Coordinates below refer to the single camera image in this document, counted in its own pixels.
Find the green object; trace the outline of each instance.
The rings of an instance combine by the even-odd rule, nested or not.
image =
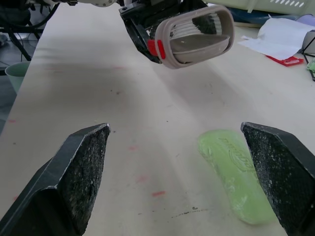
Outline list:
[[[307,69],[315,73],[315,59],[313,59],[310,63],[307,64]]]
[[[249,224],[276,219],[263,192],[243,138],[231,130],[214,130],[198,139],[199,152],[213,166],[238,218]]]
[[[24,76],[29,68],[30,62],[20,62],[14,65],[11,65],[5,69],[5,73],[9,77],[9,80],[14,88],[14,91],[17,93],[20,89],[20,86],[24,80]]]

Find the beige plastic container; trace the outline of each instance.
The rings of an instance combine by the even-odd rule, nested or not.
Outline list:
[[[222,27],[220,35],[204,34],[199,31],[174,39],[170,37],[176,25],[213,13],[220,19]],[[162,21],[157,27],[154,40],[155,47],[159,49],[158,57],[165,66],[172,69],[187,67],[217,57],[231,48],[234,41],[233,17],[224,6],[201,8]]]

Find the red object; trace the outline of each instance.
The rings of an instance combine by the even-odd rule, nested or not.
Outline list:
[[[284,65],[284,66],[298,65],[298,64],[302,64],[304,62],[304,59],[300,59],[300,58],[296,58],[296,57],[290,57],[290,58],[285,59],[285,60],[278,60],[278,59],[275,59],[275,58],[273,58],[271,56],[267,56],[267,55],[266,55],[266,57],[268,57],[271,60],[274,60],[277,63],[280,63],[281,65]]]
[[[152,197],[161,196],[161,195],[164,195],[165,193],[166,193],[165,191],[156,192],[152,194]]]
[[[148,40],[148,49],[152,56],[158,56],[156,44],[153,39]]]
[[[157,41],[157,45],[158,45],[158,50],[159,50],[159,53],[161,55],[161,58],[162,59],[165,59],[166,58],[166,55],[165,55],[165,51],[164,51],[164,47],[163,47],[163,43],[161,40],[158,40]]]

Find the white paper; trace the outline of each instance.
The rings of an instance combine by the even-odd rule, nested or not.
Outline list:
[[[257,39],[249,39],[239,44],[284,60],[302,48],[305,35],[312,30],[315,30],[314,26],[284,18],[271,18],[260,28]]]

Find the white container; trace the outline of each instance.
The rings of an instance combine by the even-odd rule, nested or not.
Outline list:
[[[315,0],[204,0],[239,9],[269,11],[291,15],[315,15]]]

